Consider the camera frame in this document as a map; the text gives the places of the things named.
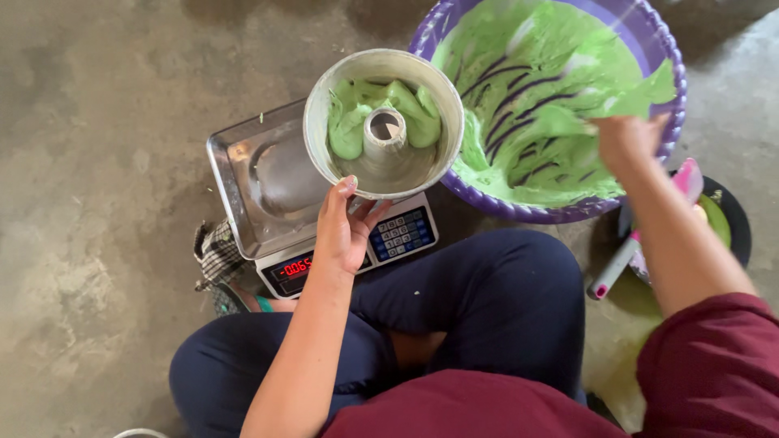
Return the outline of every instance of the hand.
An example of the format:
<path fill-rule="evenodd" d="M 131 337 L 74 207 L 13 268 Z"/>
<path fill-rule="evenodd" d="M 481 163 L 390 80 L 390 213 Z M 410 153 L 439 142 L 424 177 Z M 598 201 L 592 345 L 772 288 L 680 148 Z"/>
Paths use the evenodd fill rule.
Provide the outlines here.
<path fill-rule="evenodd" d="M 590 123 L 601 130 L 598 147 L 601 160 L 612 174 L 645 165 L 654 160 L 668 121 L 668 114 L 656 115 L 649 121 L 640 117 L 616 115 L 592 118 Z"/>
<path fill-rule="evenodd" d="M 340 270 L 351 275 L 357 273 L 365 258 L 368 234 L 392 206 L 383 201 L 369 213 L 376 201 L 365 201 L 349 214 L 352 195 L 357 190 L 357 177 L 350 175 L 327 191 L 325 202 L 319 210 L 316 225 L 314 266 L 327 270 Z"/>

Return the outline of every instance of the fingernail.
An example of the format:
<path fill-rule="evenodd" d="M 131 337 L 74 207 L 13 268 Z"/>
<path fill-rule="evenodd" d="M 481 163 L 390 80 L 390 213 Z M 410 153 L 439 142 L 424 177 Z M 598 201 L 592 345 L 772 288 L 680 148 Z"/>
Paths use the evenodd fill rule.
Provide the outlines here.
<path fill-rule="evenodd" d="M 347 178 L 351 178 L 351 182 L 346 184 L 346 186 L 343 187 L 341 190 L 338 190 L 338 193 L 345 193 L 349 190 L 352 190 L 354 187 L 357 187 L 357 177 L 354 175 L 344 176 L 343 178 L 340 179 L 340 181 L 338 181 L 338 183 L 340 184 L 341 181 Z"/>

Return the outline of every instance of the checkered cloth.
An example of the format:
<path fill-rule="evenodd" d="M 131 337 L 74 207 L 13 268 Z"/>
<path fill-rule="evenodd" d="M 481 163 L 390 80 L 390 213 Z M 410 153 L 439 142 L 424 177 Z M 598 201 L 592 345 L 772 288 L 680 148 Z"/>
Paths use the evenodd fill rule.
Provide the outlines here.
<path fill-rule="evenodd" d="M 219 284 L 220 281 L 230 283 L 241 274 L 243 266 L 248 262 L 238 251 L 227 219 L 212 231 L 208 231 L 208 228 L 204 221 L 195 233 L 195 259 L 200 263 L 200 270 L 205 277 L 205 280 L 198 281 L 196 291 Z"/>

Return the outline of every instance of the stainless steel scale tray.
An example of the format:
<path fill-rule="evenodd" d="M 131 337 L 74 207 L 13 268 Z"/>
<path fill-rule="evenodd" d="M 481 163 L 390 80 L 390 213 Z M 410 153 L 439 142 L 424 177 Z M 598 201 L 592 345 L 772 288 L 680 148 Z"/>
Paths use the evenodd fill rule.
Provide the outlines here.
<path fill-rule="evenodd" d="M 305 99 L 213 134 L 206 145 L 238 250 L 249 260 L 315 235 L 330 184 L 303 140 Z"/>

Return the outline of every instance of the navy blue pants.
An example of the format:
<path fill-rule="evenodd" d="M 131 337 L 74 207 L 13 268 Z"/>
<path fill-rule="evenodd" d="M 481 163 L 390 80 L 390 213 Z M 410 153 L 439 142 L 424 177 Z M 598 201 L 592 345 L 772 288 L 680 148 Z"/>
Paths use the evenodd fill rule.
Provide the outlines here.
<path fill-rule="evenodd" d="M 225 316 L 178 349 L 171 392 L 193 436 L 238 436 L 291 317 Z M 382 327 L 447 333 L 424 373 L 508 374 L 580 398 L 581 273 L 566 246 L 549 235 L 487 232 L 363 281 L 347 319 L 331 416 L 407 378 Z"/>

